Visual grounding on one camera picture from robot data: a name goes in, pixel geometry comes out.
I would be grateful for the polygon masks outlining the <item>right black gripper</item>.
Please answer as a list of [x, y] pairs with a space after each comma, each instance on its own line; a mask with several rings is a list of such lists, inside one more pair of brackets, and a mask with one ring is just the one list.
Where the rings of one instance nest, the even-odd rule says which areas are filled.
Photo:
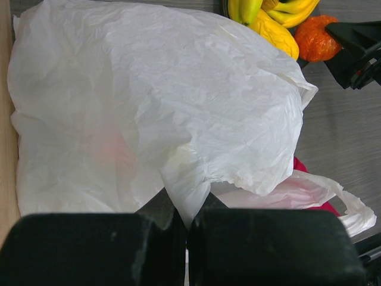
[[325, 31], [344, 48], [324, 62], [343, 89], [380, 85], [380, 21], [330, 23]]

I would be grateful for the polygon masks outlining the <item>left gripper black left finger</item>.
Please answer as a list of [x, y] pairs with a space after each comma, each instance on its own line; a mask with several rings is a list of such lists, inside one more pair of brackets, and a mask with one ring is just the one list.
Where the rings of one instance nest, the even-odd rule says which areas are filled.
[[134, 213], [31, 214], [1, 248], [1, 284], [183, 285], [185, 240], [165, 190]]

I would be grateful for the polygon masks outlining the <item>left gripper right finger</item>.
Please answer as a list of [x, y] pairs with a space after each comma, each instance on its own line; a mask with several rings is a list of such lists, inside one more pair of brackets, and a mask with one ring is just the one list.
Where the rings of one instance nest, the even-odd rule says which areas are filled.
[[188, 236], [190, 285], [364, 285], [342, 222], [319, 210], [230, 209], [208, 195]]

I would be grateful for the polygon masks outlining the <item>small orange pumpkin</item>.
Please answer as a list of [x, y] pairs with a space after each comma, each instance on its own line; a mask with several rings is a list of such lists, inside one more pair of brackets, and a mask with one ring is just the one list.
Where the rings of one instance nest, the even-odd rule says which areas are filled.
[[299, 46], [299, 58], [316, 63], [332, 59], [342, 50], [342, 46], [330, 36], [325, 27], [339, 20], [333, 16], [309, 17], [295, 31], [294, 39]]

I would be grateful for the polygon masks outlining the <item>yellow lemon fruit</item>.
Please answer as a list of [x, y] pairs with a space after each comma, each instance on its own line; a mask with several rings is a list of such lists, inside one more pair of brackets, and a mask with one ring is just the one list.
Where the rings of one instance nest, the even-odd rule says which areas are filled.
[[299, 58], [299, 46], [290, 31], [274, 21], [265, 11], [259, 10], [249, 28], [294, 60]]

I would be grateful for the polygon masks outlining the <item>white lemon-print plastic bag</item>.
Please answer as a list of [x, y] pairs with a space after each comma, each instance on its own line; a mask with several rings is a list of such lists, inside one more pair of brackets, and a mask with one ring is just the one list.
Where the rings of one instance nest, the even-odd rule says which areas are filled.
[[22, 215], [135, 212], [165, 188], [186, 226], [211, 192], [249, 209], [339, 197], [350, 236], [375, 225], [339, 183], [293, 170], [318, 89], [249, 28], [159, 5], [43, 1], [14, 29], [8, 89]]

